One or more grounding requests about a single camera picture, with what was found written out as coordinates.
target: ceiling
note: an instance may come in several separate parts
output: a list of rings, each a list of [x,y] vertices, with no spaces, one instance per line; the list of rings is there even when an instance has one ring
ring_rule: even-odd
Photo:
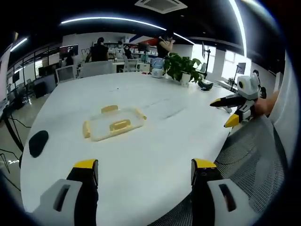
[[[11,56],[15,59],[45,44],[61,41],[62,36],[67,34],[126,32],[154,37],[162,32],[149,26],[124,21],[80,21],[60,25],[61,21],[85,16],[130,18],[171,28],[184,37],[204,37],[242,46],[240,29],[227,0],[182,0],[188,8],[164,15],[135,6],[137,0],[121,3],[80,2],[78,6],[75,5],[75,1],[50,2],[47,6],[44,6],[45,2],[39,5],[25,2],[8,7],[13,9],[13,19],[7,20],[1,15],[2,21],[6,21],[6,28],[1,34],[0,53],[11,43],[13,31],[18,32],[19,37],[29,37],[24,46],[12,52]],[[244,2],[236,2],[245,26],[247,49],[258,53],[253,56],[248,52],[248,57],[266,67],[278,59],[284,59],[284,45],[270,25],[260,20]],[[177,43],[189,44],[181,39],[178,39]]]

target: green leaves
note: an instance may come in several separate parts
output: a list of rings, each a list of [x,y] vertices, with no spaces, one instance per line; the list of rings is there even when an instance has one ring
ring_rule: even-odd
[[[197,82],[202,77],[193,67],[195,63],[198,66],[201,64],[198,59],[190,60],[188,56],[180,57],[176,53],[170,53],[169,58],[164,61],[164,71],[174,80],[180,81],[183,73],[187,73],[190,74],[190,81],[194,79],[193,82]]]

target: air conditioner vent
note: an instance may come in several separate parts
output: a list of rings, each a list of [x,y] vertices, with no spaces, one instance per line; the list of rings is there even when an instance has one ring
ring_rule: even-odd
[[[187,8],[186,5],[178,0],[139,0],[135,5],[148,8],[161,14]]]

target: black computer mouse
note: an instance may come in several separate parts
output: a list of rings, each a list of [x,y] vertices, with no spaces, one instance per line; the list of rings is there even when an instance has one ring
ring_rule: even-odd
[[[32,157],[36,158],[38,157],[48,141],[48,133],[45,130],[41,130],[40,132],[37,132],[35,135],[30,138],[28,145],[29,145],[29,153],[32,155]]]

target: floor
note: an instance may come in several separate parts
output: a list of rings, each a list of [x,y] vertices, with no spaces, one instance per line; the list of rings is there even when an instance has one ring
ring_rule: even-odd
[[[45,95],[38,99],[36,99],[36,98],[30,99],[30,102],[28,102],[25,106],[23,106],[21,109],[13,112],[13,118],[18,119],[25,126],[28,126],[28,127],[32,126],[37,114],[39,113],[41,107],[47,100],[48,96],[49,95]],[[18,121],[14,121],[14,122],[16,124],[16,128],[19,133],[22,144],[24,145],[27,140],[27,136],[29,134],[30,128],[24,127]],[[10,123],[16,133],[13,121],[10,120]],[[0,124],[0,149],[4,149],[6,151],[13,152],[18,158],[21,155],[21,151],[19,150],[17,145],[14,143],[4,122],[1,122],[1,124]],[[5,154],[10,173],[8,172],[2,158],[0,158],[0,169],[2,170],[4,175],[12,183],[14,183],[18,189],[20,189],[19,160],[12,153],[7,153],[7,152],[1,151],[1,150],[0,150],[0,153]],[[15,188],[10,182],[8,182],[7,179],[5,179],[5,178],[4,178],[4,182],[7,184],[8,190],[11,193],[12,197],[15,199],[16,203],[21,208],[23,208],[21,192],[17,188]]]

